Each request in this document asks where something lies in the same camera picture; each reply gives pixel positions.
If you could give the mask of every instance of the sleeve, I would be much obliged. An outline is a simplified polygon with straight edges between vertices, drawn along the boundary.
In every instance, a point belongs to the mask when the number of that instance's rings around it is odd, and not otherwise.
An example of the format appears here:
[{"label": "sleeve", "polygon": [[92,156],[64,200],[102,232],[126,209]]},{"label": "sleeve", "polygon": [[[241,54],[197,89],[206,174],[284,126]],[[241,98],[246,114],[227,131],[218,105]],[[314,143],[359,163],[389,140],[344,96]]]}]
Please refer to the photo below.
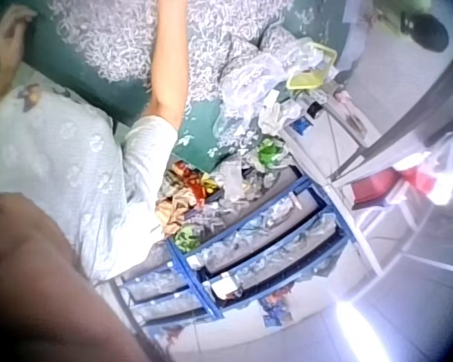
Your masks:
[{"label": "sleeve", "polygon": [[154,211],[177,131],[163,118],[151,115],[134,123],[123,145],[128,204],[146,203]]}]

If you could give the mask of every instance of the blue metal rack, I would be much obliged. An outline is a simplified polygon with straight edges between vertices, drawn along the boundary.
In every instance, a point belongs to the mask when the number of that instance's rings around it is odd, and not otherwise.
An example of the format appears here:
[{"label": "blue metal rack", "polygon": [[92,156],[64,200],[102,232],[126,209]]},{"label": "blue metal rack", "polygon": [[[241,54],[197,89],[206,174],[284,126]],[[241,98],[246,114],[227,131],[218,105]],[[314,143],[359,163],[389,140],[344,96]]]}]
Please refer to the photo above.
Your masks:
[{"label": "blue metal rack", "polygon": [[[349,230],[347,224],[345,223],[342,216],[338,213],[337,209],[332,205],[331,200],[328,198],[328,196],[320,186],[316,185],[305,175],[301,175],[299,173],[297,175],[299,175],[299,178],[295,180],[290,186],[283,189],[274,198],[268,200],[255,211],[245,216],[242,220],[231,225],[230,227],[215,235],[213,238],[209,239],[189,253],[183,254],[176,247],[173,239],[169,238],[166,242],[171,253],[172,260],[167,264],[160,265],[152,270],[149,270],[147,273],[141,275],[141,277],[151,272],[162,272],[171,268],[176,273],[183,276],[186,286],[170,293],[153,296],[142,301],[133,300],[135,305],[131,307],[131,310],[145,305],[157,305],[170,299],[177,298],[178,296],[181,296],[185,293],[191,293],[196,296],[196,298],[200,301],[202,308],[197,308],[192,311],[175,314],[172,316],[149,320],[146,323],[142,324],[142,326],[140,327],[145,328],[150,331],[151,334],[154,334],[164,327],[185,325],[192,322],[198,323],[200,321],[214,321],[220,319],[223,317],[223,313],[225,311],[229,311],[234,308],[244,308],[254,300],[268,296],[279,288],[291,283],[292,281],[296,281],[305,273],[312,271],[316,267],[316,265],[323,262],[326,258],[341,250],[341,248],[345,246],[348,240],[353,238],[353,235]],[[229,273],[234,273],[240,268],[244,268],[252,264],[268,253],[271,253],[274,250],[292,241],[300,233],[305,232],[307,229],[311,228],[314,223],[319,221],[322,218],[322,215],[326,213],[334,213],[336,216],[337,228],[335,233],[327,238],[327,240],[323,241],[314,250],[311,250],[307,255],[302,256],[298,261],[283,269],[281,272],[271,276],[270,278],[267,278],[265,281],[260,282],[254,287],[243,290],[240,297],[228,300],[216,298],[212,291],[209,290],[209,288],[211,284],[219,281],[221,278],[223,278],[223,276],[221,274],[216,275],[219,273],[215,273],[215,275],[210,276],[208,275],[208,273],[195,271],[190,267],[189,263],[187,262],[187,258],[198,253],[203,248],[209,247],[218,241],[222,241],[232,233],[237,232],[247,222],[259,216],[260,213],[264,212],[265,210],[268,210],[276,202],[288,196],[291,192],[299,194],[306,189],[309,191],[318,207],[313,214],[307,217],[305,223],[299,225],[294,230],[289,231],[288,234],[282,235],[277,240],[271,241],[263,247],[259,248],[253,254],[248,256],[248,259],[239,260],[232,265],[229,265]],[[214,199],[211,198],[210,200],[208,200],[208,202],[211,202],[213,200],[216,201],[217,198],[221,196],[221,192],[218,192],[213,196]],[[134,282],[134,280],[128,281],[123,284],[122,287],[127,287]]]},{"label": "blue metal rack", "polygon": [[213,238],[210,238],[208,241],[205,243],[201,244],[199,247],[197,247],[195,250],[192,250],[185,254],[185,257],[188,258],[188,256],[195,255],[198,253],[201,249],[204,249],[206,247],[211,246],[212,244],[223,240],[227,236],[231,235],[233,232],[236,232],[238,229],[240,229],[244,224],[247,222],[251,221],[253,218],[256,216],[260,215],[262,212],[265,210],[268,210],[270,207],[272,207],[275,203],[279,202],[281,199],[286,197],[290,192],[300,192],[308,187],[310,184],[310,180],[307,176],[302,176],[301,178],[297,179],[294,183],[292,183],[289,187],[284,189],[282,192],[280,192],[276,197],[268,200],[265,204],[257,208],[255,211],[251,212],[247,216],[245,216],[242,220],[236,222],[235,224],[231,225],[229,228],[226,228],[219,234],[216,234]]}]

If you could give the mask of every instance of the white patterned shirt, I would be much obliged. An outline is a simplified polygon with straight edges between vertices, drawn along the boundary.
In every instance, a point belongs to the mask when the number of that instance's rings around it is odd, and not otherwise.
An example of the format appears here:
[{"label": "white patterned shirt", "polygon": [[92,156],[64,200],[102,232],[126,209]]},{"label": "white patterned shirt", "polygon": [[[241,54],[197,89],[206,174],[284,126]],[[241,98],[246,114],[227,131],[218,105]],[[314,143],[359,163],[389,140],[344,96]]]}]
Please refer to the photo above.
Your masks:
[{"label": "white patterned shirt", "polygon": [[109,279],[144,261],[160,238],[156,198],[176,139],[167,121],[150,116],[121,148],[99,109],[19,87],[0,103],[0,192],[34,201],[86,275]]}]

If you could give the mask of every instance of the person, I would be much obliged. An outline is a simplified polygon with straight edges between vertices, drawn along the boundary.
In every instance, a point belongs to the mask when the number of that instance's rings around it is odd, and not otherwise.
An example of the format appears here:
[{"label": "person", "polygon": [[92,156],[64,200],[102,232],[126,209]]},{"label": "person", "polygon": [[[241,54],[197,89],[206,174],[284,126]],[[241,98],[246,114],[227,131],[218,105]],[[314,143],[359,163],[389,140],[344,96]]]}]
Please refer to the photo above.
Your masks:
[{"label": "person", "polygon": [[431,0],[374,0],[378,14],[397,36],[409,37],[424,49],[442,53],[448,47],[445,26],[429,14]]},{"label": "person", "polygon": [[98,109],[9,91],[35,12],[0,22],[0,347],[25,360],[147,360],[94,291],[151,248],[156,194],[188,89],[186,0],[158,0],[151,100],[116,146]]},{"label": "person", "polygon": [[[160,239],[156,196],[188,92],[186,0],[160,2],[151,100],[122,148],[100,109],[38,84],[9,91],[35,12],[15,5],[0,22],[0,192],[49,215],[94,283],[143,262]],[[163,10],[171,4],[180,9]]]}]

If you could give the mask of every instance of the yellow plastic container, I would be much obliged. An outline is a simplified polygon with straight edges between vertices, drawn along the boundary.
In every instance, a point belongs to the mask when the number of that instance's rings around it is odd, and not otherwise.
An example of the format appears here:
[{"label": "yellow plastic container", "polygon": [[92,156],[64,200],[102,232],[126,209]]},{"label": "yellow plastic container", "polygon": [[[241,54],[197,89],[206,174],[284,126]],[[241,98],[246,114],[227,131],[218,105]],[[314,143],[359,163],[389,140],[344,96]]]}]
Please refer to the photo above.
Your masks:
[{"label": "yellow plastic container", "polygon": [[313,47],[324,52],[324,59],[329,57],[328,64],[323,69],[314,69],[309,72],[304,72],[296,75],[291,75],[287,80],[287,89],[314,89],[324,84],[325,77],[329,74],[329,70],[334,66],[337,59],[337,51],[327,48],[322,44],[310,43]]}]

